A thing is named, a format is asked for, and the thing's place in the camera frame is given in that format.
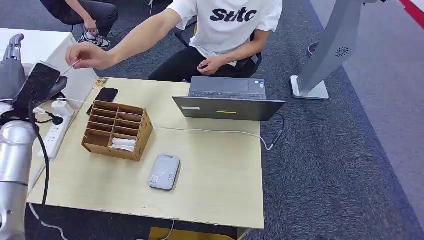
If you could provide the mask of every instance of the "hand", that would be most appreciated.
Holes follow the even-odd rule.
[[[113,56],[91,42],[78,43],[68,47],[65,59],[69,66],[79,60],[74,66],[75,69],[105,70],[114,65]]]
[[[96,21],[94,21],[92,18],[84,20],[84,26],[90,33],[97,32]]]
[[[197,67],[197,70],[203,75],[213,75],[218,71],[218,69],[220,69],[220,67],[224,66],[225,64],[227,63],[225,63],[221,56],[211,56],[208,59],[202,61]]]

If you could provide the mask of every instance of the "shoe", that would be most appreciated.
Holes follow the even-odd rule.
[[[106,40],[106,38],[102,37],[102,36],[93,36],[91,34],[89,34],[88,32],[84,33],[81,38],[78,40],[78,43],[83,43],[83,42],[89,42],[92,43],[102,49],[107,49],[111,43]]]

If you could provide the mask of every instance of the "wooden desk organizer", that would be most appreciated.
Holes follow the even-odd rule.
[[[90,153],[139,162],[152,131],[145,109],[95,101],[82,146]],[[114,138],[136,140],[134,152],[111,148]]]

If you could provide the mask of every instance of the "person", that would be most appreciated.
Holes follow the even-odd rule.
[[[183,30],[197,16],[198,31],[190,40],[190,47],[172,56],[149,79],[190,82],[191,77],[201,75],[232,77],[237,61],[264,49],[282,10],[283,0],[174,0],[110,51],[88,43],[76,44],[68,48],[66,61],[69,65],[76,63],[76,69],[107,69],[149,50],[174,27]],[[254,40],[249,41],[253,32]]]
[[[91,42],[108,48],[109,32],[119,13],[115,5],[103,0],[41,0],[45,8],[66,25],[84,24],[85,33],[80,42]]]

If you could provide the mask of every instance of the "white table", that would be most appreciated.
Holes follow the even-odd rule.
[[[61,72],[69,67],[65,61],[66,50],[77,42],[70,32],[0,28],[0,61],[11,37],[16,34],[25,36],[21,47],[21,62],[24,67],[32,68],[39,61],[48,63]],[[92,68],[78,71],[72,69],[66,76],[68,83],[62,93],[67,98],[80,101],[87,98],[97,80]],[[74,105],[81,107],[82,104],[74,102]]]
[[[109,79],[119,93],[115,103],[146,108],[153,123],[183,129],[260,134],[255,121],[185,118],[172,96],[187,96],[189,83]],[[91,103],[99,91],[94,90]],[[237,227],[264,228],[261,141],[233,133],[166,130],[154,127],[141,161],[89,153],[81,142],[89,116],[85,104],[69,128],[50,166],[47,204],[74,209]],[[172,191],[148,187],[159,154],[181,158]],[[33,159],[33,170],[42,164]],[[39,204],[44,175],[28,201]]]

